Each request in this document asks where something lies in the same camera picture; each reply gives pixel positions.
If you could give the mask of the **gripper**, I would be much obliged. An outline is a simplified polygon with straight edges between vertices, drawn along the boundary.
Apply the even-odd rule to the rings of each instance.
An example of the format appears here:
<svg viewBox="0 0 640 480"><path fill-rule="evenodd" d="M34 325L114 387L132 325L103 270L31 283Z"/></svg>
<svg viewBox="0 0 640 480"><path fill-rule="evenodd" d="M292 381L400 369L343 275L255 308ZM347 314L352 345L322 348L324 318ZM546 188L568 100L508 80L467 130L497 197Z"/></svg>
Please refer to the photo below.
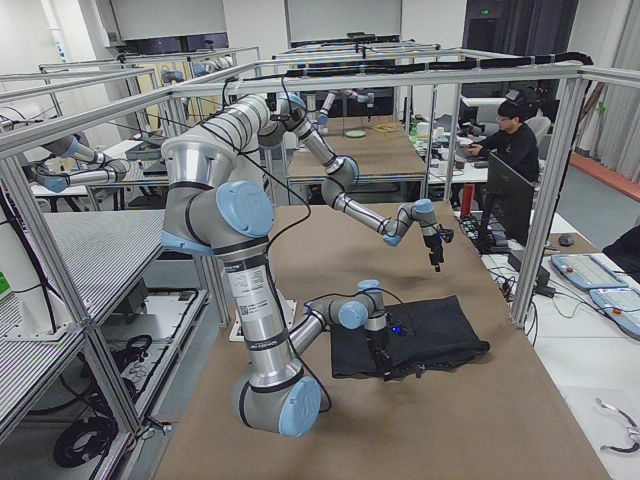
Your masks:
<svg viewBox="0 0 640 480"><path fill-rule="evenodd" d="M441 265L444 263L442 238L438 232L431 235L424 235L423 240L425 246L430 250L429 261L436 272L441 271Z"/></svg>
<svg viewBox="0 0 640 480"><path fill-rule="evenodd" d="M365 330L366 342L369 350L375 352L375 363L377 371L384 381L391 379L393 360L385 350L389 342L388 329Z"/></svg>

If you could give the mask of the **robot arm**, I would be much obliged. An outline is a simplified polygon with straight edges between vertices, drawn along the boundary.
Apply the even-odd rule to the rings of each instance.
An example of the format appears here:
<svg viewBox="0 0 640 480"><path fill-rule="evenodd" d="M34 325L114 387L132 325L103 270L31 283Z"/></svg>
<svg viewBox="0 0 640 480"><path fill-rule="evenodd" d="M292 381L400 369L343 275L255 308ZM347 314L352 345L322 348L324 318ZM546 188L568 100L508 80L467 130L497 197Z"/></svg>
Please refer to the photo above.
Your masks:
<svg viewBox="0 0 640 480"><path fill-rule="evenodd" d="M403 204L394 217L386 219L352 199L349 192L359 176L357 162L331 149L308 119L306 104L300 97L286 93L247 95L200 126L234 154L242 153L241 142L254 136L277 142L284 133L293 133L324 168L321 192L328 206L376 231L389 246L398 245L411 225L418 224L429 249L430 264L435 270L441 268L445 235L432 202L419 199Z"/></svg>
<svg viewBox="0 0 640 480"><path fill-rule="evenodd" d="M311 303L302 324L289 329L266 253L274 210L264 190L229 179L237 155L220 142L183 134L166 141L162 154L170 178L162 243L221 260L241 321L250 362L233 387L234 414L249 428L305 435L320 413L322 386L299 354L325 327L363 329L371 351L390 360L378 282L364 282L352 299Z"/></svg>

